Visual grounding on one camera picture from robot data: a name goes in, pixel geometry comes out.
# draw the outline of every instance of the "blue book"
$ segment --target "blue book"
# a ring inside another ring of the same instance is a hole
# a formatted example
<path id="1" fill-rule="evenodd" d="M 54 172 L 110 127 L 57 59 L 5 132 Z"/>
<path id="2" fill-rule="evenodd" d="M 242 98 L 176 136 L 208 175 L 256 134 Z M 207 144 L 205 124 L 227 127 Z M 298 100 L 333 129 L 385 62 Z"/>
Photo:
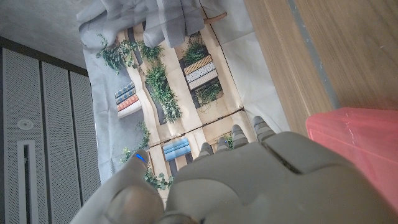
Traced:
<path id="1" fill-rule="evenodd" d="M 127 93 L 129 90 L 132 90 L 133 88 L 134 88 L 134 83 L 133 82 L 129 83 L 128 85 L 126 85 L 125 87 L 123 87 L 121 90 L 119 90 L 117 93 L 114 94 L 115 99 Z"/>
<path id="2" fill-rule="evenodd" d="M 119 98 L 116 99 L 116 105 L 119 105 L 122 103 L 124 100 L 128 99 L 130 96 L 136 94 L 136 89 L 133 88 L 132 90 L 128 91 L 127 93 L 123 94 Z"/>

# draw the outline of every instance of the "wooden surface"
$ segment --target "wooden surface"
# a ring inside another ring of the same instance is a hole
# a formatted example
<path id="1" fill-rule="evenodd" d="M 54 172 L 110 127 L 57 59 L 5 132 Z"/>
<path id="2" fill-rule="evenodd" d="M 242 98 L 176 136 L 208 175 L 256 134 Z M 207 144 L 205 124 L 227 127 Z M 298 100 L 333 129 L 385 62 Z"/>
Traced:
<path id="1" fill-rule="evenodd" d="M 292 131 L 332 110 L 287 1 L 244 0 Z M 295 0 L 341 106 L 398 110 L 398 3 Z"/>
<path id="2" fill-rule="evenodd" d="M 341 106 L 398 110 L 398 1 L 295 2 Z"/>
<path id="3" fill-rule="evenodd" d="M 286 1 L 245 0 L 290 129 L 307 135 L 305 120 L 332 110 Z"/>

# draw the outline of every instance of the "printed bookshelf image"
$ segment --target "printed bookshelf image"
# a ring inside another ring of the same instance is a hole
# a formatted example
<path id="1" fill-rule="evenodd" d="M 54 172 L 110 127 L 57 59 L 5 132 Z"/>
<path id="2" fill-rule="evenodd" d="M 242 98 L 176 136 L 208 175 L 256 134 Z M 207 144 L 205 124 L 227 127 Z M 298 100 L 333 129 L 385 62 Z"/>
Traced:
<path id="1" fill-rule="evenodd" d="M 134 83 L 131 82 L 114 94 L 118 108 L 118 117 L 123 118 L 127 115 L 139 111 L 142 106 L 136 95 Z"/>
<path id="2" fill-rule="evenodd" d="M 189 36 L 176 53 L 196 109 L 223 96 L 216 66 L 200 32 Z"/>

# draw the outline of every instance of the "printed plant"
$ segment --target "printed plant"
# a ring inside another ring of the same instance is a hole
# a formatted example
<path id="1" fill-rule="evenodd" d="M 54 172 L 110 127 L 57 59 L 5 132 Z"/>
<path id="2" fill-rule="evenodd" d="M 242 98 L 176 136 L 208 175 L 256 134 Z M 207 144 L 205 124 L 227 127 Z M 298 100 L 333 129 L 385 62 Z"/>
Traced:
<path id="1" fill-rule="evenodd" d="M 226 142 L 228 143 L 228 148 L 229 150 L 233 149 L 233 145 L 232 145 L 232 133 L 228 132 L 226 134 L 224 134 L 224 138 L 226 139 Z"/>
<path id="2" fill-rule="evenodd" d="M 167 83 L 164 64 L 157 62 L 151 69 L 148 69 L 145 82 L 153 89 L 150 95 L 162 105 L 165 121 L 174 123 L 179 119 L 182 113 L 175 99 L 175 94 Z"/>
<path id="3" fill-rule="evenodd" d="M 123 149 L 124 156 L 120 159 L 120 163 L 122 163 L 122 164 L 127 162 L 127 160 L 130 158 L 130 156 L 133 155 L 136 151 L 145 149 L 146 147 L 148 147 L 150 132 L 147 129 L 147 126 L 145 125 L 145 123 L 140 122 L 137 124 L 137 128 L 140 128 L 141 131 L 144 133 L 144 135 L 136 149 L 134 149 L 133 151 L 130 151 L 129 148 L 127 148 L 127 147 L 125 147 Z"/>
<path id="4" fill-rule="evenodd" d="M 97 36 L 102 38 L 101 43 L 104 48 L 96 54 L 96 57 L 102 57 L 105 65 L 115 70 L 117 75 L 120 69 L 134 65 L 132 52 L 137 48 L 137 43 L 124 40 L 119 44 L 108 46 L 108 41 L 102 34 L 97 34 Z"/>
<path id="5" fill-rule="evenodd" d="M 147 47 L 143 40 L 137 42 L 139 51 L 141 53 L 142 58 L 148 60 L 150 63 L 155 63 L 160 59 L 162 55 L 162 51 L 164 48 L 162 46 L 156 46 L 154 48 Z"/>
<path id="6" fill-rule="evenodd" d="M 142 140 L 140 144 L 137 146 L 137 148 L 133 151 L 130 151 L 129 148 L 125 147 L 123 149 L 123 154 L 124 156 L 122 159 L 120 159 L 120 163 L 124 164 L 127 162 L 127 160 L 138 150 L 140 149 L 145 149 L 148 146 L 149 142 L 149 135 L 150 132 L 148 131 L 145 123 L 139 123 L 137 125 L 138 128 L 141 128 L 142 131 L 144 132 L 144 136 L 142 137 Z M 167 182 L 164 178 L 164 174 L 160 173 L 159 174 L 159 179 L 152 173 L 152 169 L 148 168 L 147 172 L 145 173 L 144 180 L 148 182 L 151 186 L 153 186 L 156 190 L 165 190 L 166 187 L 170 188 L 170 186 L 173 184 L 174 177 L 170 176 L 169 181 Z"/>
<path id="7" fill-rule="evenodd" d="M 218 80 L 213 80 L 209 85 L 196 90 L 200 106 L 206 105 L 217 99 L 218 93 L 223 90 Z"/>
<path id="8" fill-rule="evenodd" d="M 145 173 L 144 180 L 148 182 L 151 186 L 153 186 L 156 190 L 165 190 L 166 187 L 169 189 L 173 184 L 174 177 L 170 176 L 169 181 L 167 182 L 164 178 L 164 174 L 159 174 L 159 179 L 153 174 L 152 169 L 148 168 Z"/>
<path id="9" fill-rule="evenodd" d="M 189 37 L 188 49 L 183 52 L 182 59 L 185 66 L 190 66 L 205 57 L 205 44 L 203 43 L 200 33 L 197 32 Z"/>

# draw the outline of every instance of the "gray robotic hand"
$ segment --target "gray robotic hand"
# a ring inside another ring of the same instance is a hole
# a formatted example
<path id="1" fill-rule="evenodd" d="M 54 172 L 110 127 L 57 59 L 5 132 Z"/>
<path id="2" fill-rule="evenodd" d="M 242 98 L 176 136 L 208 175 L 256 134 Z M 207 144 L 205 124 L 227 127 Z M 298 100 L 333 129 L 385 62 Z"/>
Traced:
<path id="1" fill-rule="evenodd" d="M 254 118 L 258 142 L 232 128 L 215 153 L 204 143 L 179 170 L 164 210 L 135 153 L 91 196 L 72 223 L 398 223 L 389 204 L 341 156 Z"/>

